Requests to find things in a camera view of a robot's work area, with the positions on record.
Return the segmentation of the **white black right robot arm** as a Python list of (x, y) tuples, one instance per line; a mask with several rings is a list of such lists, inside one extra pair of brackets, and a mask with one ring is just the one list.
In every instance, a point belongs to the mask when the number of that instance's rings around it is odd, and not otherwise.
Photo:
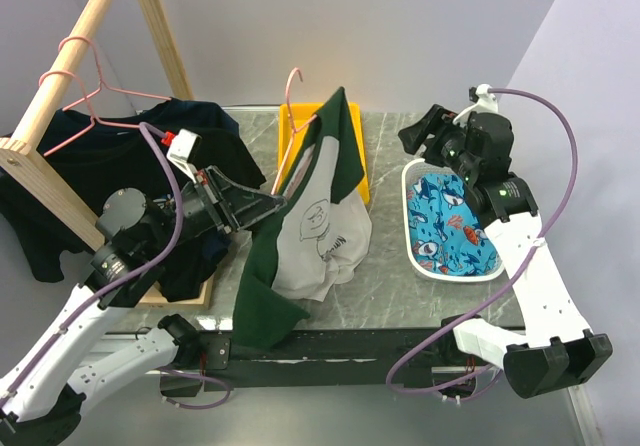
[(504, 372), (521, 398), (587, 382), (611, 357), (604, 333), (592, 331), (570, 297), (544, 238), (543, 222), (527, 183), (511, 172), (514, 134), (509, 120), (496, 112), (468, 117), (434, 105), (398, 137), (408, 154), (446, 166), (462, 181), (470, 209), (509, 277), (524, 320), (517, 334), (483, 320), (478, 308), (450, 320), (409, 350), (389, 370), (396, 372), (425, 348), (437, 343), (439, 356), (457, 365), (475, 356)]

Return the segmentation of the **yellow plastic tray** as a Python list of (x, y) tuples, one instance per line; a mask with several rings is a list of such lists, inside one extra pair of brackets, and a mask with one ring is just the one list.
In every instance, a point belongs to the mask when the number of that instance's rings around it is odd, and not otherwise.
[[(313, 115), (321, 106), (321, 103), (293, 103), (294, 117), (297, 123), (304, 123), (311, 115)], [(364, 170), (364, 177), (358, 185), (358, 191), (363, 199), (365, 205), (370, 202), (370, 189), (369, 180), (367, 175), (367, 163), (366, 163), (366, 149), (364, 145), (364, 134), (361, 120), (360, 106), (355, 102), (349, 102), (349, 112), (353, 124), (354, 134), (356, 137), (357, 145), (359, 148), (359, 155), (361, 164)], [(303, 134), (303, 138), (299, 138), (295, 146), (296, 154), (302, 146), (306, 132)], [(279, 107), (279, 131), (278, 131), (278, 161), (279, 166), (282, 161), (282, 156), (287, 147), (289, 141), (289, 128), (286, 123), (286, 108), (285, 104), (281, 104)]]

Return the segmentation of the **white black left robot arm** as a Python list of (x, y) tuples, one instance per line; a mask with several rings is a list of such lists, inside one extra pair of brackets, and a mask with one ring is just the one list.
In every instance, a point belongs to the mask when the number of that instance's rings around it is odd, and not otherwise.
[(204, 347), (181, 315), (163, 317), (132, 345), (89, 365), (94, 345), (163, 274), (165, 248), (207, 231), (246, 230), (286, 200), (242, 186), (209, 166), (161, 207), (123, 188), (105, 202), (98, 229), (108, 241), (92, 258), (58, 317), (1, 380), (1, 442), (58, 445), (109, 395), (157, 368), (197, 364)]

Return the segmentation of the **green and white t shirt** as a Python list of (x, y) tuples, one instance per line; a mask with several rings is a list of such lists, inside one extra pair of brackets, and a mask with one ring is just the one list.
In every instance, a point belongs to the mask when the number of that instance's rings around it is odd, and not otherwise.
[(372, 235), (358, 191), (364, 176), (346, 91), (338, 88), (307, 126), (278, 189), (285, 206), (252, 235), (232, 317), (237, 344), (274, 347), (309, 318), (300, 301), (321, 302), (353, 279)]

